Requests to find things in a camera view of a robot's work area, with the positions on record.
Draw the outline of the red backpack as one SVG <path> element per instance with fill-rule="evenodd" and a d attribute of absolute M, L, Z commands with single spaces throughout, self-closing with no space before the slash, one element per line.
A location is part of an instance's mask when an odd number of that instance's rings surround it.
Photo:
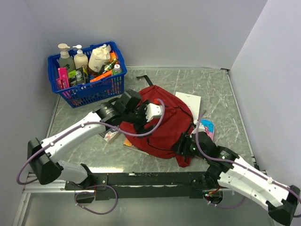
<path fill-rule="evenodd" d="M 181 139 L 183 133 L 192 132 L 194 119 L 191 110 L 174 94 L 153 85 L 148 76 L 145 75 L 144 78 L 149 86 L 139 91 L 142 101 L 149 100 L 151 103 L 156 103 L 156 99 L 161 99 L 165 104 L 163 121 L 149 136 L 125 135 L 125 137 L 136 148 L 152 156 L 161 159 L 175 158 L 182 168 L 190 166 L 192 157 L 182 155 L 181 152 L 173 149 L 173 146 Z"/>

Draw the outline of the Jane Eyre book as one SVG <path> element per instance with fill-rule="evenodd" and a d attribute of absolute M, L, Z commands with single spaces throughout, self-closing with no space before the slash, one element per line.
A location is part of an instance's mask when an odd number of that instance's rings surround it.
<path fill-rule="evenodd" d="M 136 151 L 136 152 L 139 152 L 139 153 L 142 153 L 142 154 L 145 154 L 145 155 L 149 155 L 148 153 L 138 149 L 137 147 L 135 147 L 127 138 L 125 139 L 124 143 L 123 143 L 123 146 L 132 150 L 132 151 Z"/>

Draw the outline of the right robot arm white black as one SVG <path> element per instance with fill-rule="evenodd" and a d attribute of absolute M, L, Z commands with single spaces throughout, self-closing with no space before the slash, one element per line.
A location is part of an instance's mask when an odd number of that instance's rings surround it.
<path fill-rule="evenodd" d="M 229 188 L 262 206 L 276 222 L 291 224 L 300 199 L 298 187 L 273 180 L 237 153 L 216 145 L 205 132 L 182 133 L 171 149 L 185 157 L 198 156 L 208 163 L 205 182 L 209 188 Z"/>

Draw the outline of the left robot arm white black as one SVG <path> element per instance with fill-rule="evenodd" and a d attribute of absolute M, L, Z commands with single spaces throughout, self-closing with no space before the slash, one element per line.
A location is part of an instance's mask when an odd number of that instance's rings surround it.
<path fill-rule="evenodd" d="M 88 189 L 93 177 L 85 164 L 73 164 L 63 161 L 62 157 L 87 139 L 105 132 L 109 125 L 119 126 L 129 122 L 142 127 L 147 122 L 148 100 L 142 101 L 139 93 L 125 91 L 120 97 L 102 102 L 82 120 L 64 131 L 39 141 L 32 139 L 28 143 L 28 155 L 32 156 L 43 149 L 30 161 L 30 166 L 41 185 L 47 185 L 60 179 L 76 183 L 82 189 Z"/>

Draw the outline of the beige cloth bag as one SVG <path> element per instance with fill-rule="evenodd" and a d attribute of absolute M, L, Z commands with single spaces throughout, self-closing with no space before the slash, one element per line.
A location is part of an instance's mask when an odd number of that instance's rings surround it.
<path fill-rule="evenodd" d="M 90 60 L 88 62 L 88 69 L 92 72 L 100 72 L 103 65 L 110 62 L 111 59 L 111 47 L 110 45 L 103 44 L 92 50 Z"/>

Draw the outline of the pink pencil case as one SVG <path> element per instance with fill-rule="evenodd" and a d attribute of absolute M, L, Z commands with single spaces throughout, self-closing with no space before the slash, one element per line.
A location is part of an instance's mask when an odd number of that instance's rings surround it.
<path fill-rule="evenodd" d="M 205 132 L 211 140 L 214 139 L 214 124 L 206 119 L 200 121 L 199 132 Z"/>

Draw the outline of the Little Women book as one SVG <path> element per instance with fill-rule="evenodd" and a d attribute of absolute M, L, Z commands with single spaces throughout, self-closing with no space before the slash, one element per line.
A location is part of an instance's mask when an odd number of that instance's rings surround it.
<path fill-rule="evenodd" d="M 109 128 L 106 131 L 100 133 L 100 137 L 108 144 L 111 144 L 118 136 L 120 132 L 113 128 Z"/>

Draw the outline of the white book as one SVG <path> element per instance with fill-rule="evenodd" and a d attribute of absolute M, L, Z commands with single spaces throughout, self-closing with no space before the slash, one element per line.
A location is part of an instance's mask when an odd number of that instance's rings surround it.
<path fill-rule="evenodd" d="M 193 115 L 193 119 L 197 120 L 201 104 L 201 96 L 186 94 L 182 92 L 176 92 L 175 96 L 181 99 L 188 106 Z"/>

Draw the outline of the green glass bottle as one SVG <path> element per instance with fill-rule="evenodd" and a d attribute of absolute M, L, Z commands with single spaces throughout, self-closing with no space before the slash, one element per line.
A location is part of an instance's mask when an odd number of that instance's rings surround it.
<path fill-rule="evenodd" d="M 114 58 L 110 63 L 104 67 L 104 72 L 108 72 L 113 69 L 114 65 L 118 62 L 117 58 Z"/>

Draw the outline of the dark green box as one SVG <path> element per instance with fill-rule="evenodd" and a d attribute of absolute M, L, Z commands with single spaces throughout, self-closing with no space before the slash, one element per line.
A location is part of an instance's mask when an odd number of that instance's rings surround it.
<path fill-rule="evenodd" d="M 70 87 L 89 83 L 89 75 L 85 68 L 79 68 L 68 73 Z"/>

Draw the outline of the cream pump bottle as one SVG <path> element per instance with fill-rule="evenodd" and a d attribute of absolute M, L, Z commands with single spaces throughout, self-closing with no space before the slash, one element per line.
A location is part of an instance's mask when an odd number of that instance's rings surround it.
<path fill-rule="evenodd" d="M 85 68 L 87 69 L 88 66 L 88 57 L 83 53 L 82 51 L 82 46 L 81 45 L 76 45 L 73 46 L 73 48 L 77 49 L 77 54 L 74 56 L 74 63 L 75 63 L 75 68 Z"/>

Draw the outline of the pink box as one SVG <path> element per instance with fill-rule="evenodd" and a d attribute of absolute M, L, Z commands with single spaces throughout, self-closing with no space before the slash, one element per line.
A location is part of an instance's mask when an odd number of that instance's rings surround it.
<path fill-rule="evenodd" d="M 58 68 L 58 79 L 56 79 L 57 85 L 60 90 L 67 89 L 69 85 L 69 76 L 66 68 Z"/>

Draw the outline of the grey-green pump bottle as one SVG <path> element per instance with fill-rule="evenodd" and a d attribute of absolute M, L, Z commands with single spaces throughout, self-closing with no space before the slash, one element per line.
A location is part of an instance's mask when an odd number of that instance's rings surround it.
<path fill-rule="evenodd" d="M 68 52 L 71 47 L 65 43 L 60 43 L 58 48 L 60 50 L 60 58 L 58 60 L 60 68 L 66 68 L 68 73 L 76 70 L 74 60 Z"/>

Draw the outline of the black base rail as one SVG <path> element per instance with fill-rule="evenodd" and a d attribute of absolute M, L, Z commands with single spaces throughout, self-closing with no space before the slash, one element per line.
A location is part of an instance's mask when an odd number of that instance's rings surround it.
<path fill-rule="evenodd" d="M 91 185 L 98 188 L 76 185 L 66 182 L 67 191 L 95 191 L 95 199 L 108 200 L 115 194 L 106 186 L 117 192 L 118 198 L 165 198 L 189 197 L 202 199 L 203 194 L 219 187 L 217 181 L 206 177 L 206 173 L 197 172 L 137 172 L 137 173 L 93 173 Z"/>

